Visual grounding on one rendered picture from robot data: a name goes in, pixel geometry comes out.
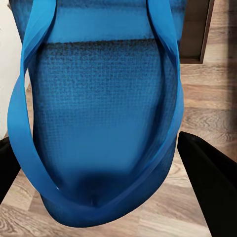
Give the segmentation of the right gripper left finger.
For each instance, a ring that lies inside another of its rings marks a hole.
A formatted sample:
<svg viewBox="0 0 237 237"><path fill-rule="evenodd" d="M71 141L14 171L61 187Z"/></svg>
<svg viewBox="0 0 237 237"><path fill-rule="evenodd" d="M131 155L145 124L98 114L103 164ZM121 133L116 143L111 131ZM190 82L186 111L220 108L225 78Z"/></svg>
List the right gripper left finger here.
<svg viewBox="0 0 237 237"><path fill-rule="evenodd" d="M21 167L12 150L9 136L0 140L0 204Z"/></svg>

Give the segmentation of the sandal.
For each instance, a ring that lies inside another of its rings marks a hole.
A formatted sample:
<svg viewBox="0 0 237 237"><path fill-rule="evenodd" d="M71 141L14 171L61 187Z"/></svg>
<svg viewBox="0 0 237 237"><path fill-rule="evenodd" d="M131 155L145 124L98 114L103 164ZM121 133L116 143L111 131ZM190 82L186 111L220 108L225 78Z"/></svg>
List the sandal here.
<svg viewBox="0 0 237 237"><path fill-rule="evenodd" d="M187 0L8 3L22 51L7 130L22 171L62 225L125 216L172 166L185 105L179 53Z"/></svg>

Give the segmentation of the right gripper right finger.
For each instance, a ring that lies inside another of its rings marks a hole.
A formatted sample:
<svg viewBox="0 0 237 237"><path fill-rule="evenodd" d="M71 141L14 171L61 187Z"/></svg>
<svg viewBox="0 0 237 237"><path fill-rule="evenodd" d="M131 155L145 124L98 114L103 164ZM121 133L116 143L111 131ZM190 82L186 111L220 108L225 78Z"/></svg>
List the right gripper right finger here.
<svg viewBox="0 0 237 237"><path fill-rule="evenodd" d="M212 237L237 237L237 163L184 131L177 150Z"/></svg>

